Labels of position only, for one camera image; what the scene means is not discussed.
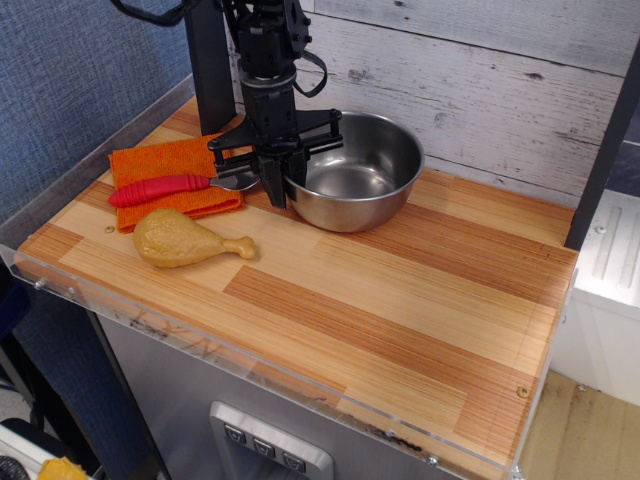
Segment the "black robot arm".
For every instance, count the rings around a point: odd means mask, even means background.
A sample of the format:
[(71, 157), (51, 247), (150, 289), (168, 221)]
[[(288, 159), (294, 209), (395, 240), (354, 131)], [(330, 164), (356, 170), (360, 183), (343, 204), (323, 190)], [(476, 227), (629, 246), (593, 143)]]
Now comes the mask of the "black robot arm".
[(271, 204), (284, 209), (287, 182), (305, 185), (311, 156), (342, 145), (342, 112), (296, 107), (296, 93), (314, 97), (328, 78), (325, 63), (306, 50), (311, 19), (298, 1), (222, 5), (239, 53), (245, 119), (208, 148), (220, 179), (252, 172)]

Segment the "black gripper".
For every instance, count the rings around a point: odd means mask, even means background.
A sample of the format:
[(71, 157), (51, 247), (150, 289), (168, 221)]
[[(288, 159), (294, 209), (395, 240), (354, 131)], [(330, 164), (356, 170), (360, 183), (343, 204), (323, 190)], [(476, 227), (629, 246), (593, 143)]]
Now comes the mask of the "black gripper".
[(296, 76), (271, 79), (241, 76), (245, 119), (208, 144), (219, 176), (250, 170), (260, 175), (271, 205), (286, 207), (281, 166), (296, 185), (306, 185), (306, 163), (316, 153), (343, 145), (342, 113), (336, 109), (299, 110)]

